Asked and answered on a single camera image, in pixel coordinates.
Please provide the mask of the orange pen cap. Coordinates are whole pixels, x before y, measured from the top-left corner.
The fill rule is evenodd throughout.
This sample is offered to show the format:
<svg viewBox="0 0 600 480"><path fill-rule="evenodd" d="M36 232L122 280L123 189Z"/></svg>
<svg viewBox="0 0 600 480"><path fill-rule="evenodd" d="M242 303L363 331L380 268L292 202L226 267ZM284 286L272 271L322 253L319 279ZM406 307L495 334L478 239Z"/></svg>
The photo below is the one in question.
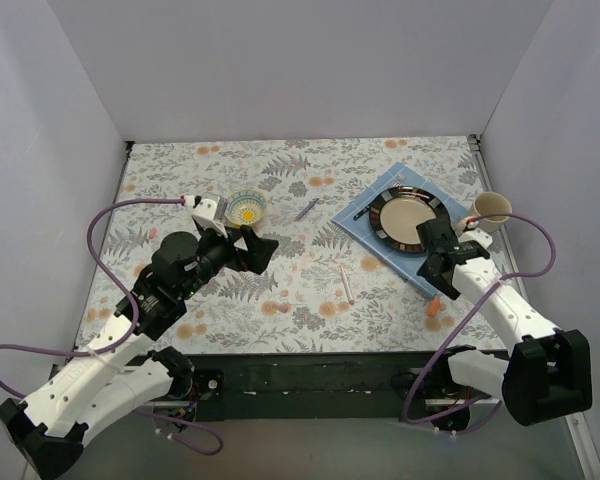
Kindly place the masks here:
<svg viewBox="0 0 600 480"><path fill-rule="evenodd" d="M430 304L428 305L427 309L426 309L426 315L428 317L435 317L437 315L437 313L439 312L440 309L440 299L439 298L434 298Z"/></svg>

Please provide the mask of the purple pen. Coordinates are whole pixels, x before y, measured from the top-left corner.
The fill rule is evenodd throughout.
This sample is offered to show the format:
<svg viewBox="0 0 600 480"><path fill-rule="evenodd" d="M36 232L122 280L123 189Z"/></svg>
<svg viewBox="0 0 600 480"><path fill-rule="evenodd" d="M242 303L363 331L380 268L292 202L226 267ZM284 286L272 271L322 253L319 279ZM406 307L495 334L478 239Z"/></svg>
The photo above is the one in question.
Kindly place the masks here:
<svg viewBox="0 0 600 480"><path fill-rule="evenodd" d="M310 200L308 202L308 204L296 215L296 217L294 218L295 222L300 221L301 219L303 219L307 213L309 213L315 206L316 204L320 201L319 198L314 198L312 200Z"/></svg>

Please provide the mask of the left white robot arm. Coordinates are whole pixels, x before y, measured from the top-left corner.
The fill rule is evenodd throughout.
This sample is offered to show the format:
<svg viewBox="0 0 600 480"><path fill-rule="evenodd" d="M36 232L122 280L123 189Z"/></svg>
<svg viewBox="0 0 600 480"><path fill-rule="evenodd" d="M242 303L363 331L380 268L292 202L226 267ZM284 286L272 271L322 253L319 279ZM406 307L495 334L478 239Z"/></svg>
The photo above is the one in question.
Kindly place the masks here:
<svg viewBox="0 0 600 480"><path fill-rule="evenodd" d="M228 236L212 229L199 237L167 235L100 332L38 390L0 405L2 425L37 475L61 477L102 430L145 402L188 396L191 361L173 347L153 351L152 345L223 268L261 274L278 246L249 226ZM129 369L143 351L150 351L148 359Z"/></svg>

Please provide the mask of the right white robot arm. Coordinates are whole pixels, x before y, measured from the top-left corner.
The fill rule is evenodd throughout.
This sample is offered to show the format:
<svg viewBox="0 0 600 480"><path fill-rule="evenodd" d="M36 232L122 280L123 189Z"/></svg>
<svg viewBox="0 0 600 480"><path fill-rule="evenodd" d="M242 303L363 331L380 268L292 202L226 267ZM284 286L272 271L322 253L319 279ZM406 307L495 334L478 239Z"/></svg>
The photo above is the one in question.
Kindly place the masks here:
<svg viewBox="0 0 600 480"><path fill-rule="evenodd" d="M472 347L445 349L433 364L434 389L451 398L469 387L496 398L523 426L590 409L588 340L543 317L508 284L487 250L491 235L480 229L456 234L445 218L416 230L427 254L419 276L452 300L470 301L509 355L502 360Z"/></svg>

